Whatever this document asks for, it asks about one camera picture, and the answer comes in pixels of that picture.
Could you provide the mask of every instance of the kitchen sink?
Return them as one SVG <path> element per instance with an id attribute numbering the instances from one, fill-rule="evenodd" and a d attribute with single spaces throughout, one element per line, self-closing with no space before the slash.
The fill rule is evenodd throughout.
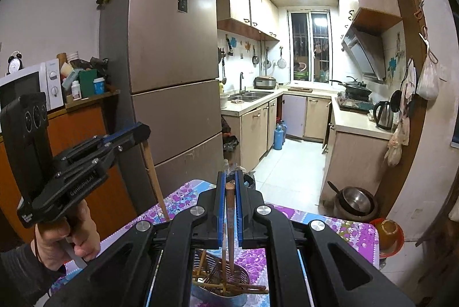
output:
<path id="1" fill-rule="evenodd" d="M 270 94 L 273 94 L 273 93 L 274 92 L 267 92 L 267 91 L 236 93 L 236 94 L 233 94 L 232 96 L 229 96 L 228 100 L 229 101 L 242 100 L 244 102 L 251 103 L 255 100 L 269 96 Z"/>

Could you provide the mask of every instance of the microwave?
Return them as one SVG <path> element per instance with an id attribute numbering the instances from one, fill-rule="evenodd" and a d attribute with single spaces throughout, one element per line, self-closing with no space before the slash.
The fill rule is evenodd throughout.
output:
<path id="1" fill-rule="evenodd" d="M 25 67 L 0 78 L 0 109 L 23 94 L 36 92 L 46 94 L 48 111 L 64 106 L 57 58 Z"/>

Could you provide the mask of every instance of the faucet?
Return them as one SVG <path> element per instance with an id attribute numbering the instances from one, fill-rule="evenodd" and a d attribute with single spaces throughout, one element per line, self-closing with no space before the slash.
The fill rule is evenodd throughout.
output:
<path id="1" fill-rule="evenodd" d="M 244 72 L 239 74 L 239 93 L 242 93 L 242 79 L 244 78 Z"/>

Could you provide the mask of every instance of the range hood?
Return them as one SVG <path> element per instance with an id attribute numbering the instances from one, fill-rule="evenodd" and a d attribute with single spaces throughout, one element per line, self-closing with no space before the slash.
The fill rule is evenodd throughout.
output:
<path id="1" fill-rule="evenodd" d="M 367 80 L 382 83 L 386 77 L 384 49 L 380 36 L 370 35 L 351 26 L 341 45 L 359 66 Z"/>

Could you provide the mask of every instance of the gas stove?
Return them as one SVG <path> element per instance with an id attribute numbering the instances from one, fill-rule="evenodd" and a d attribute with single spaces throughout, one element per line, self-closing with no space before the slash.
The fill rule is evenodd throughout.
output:
<path id="1" fill-rule="evenodd" d="M 345 92 L 338 93 L 337 102 L 340 109 L 343 111 L 367 114 L 373 109 L 373 104 L 370 101 L 363 101 L 356 96 L 349 98 Z"/>

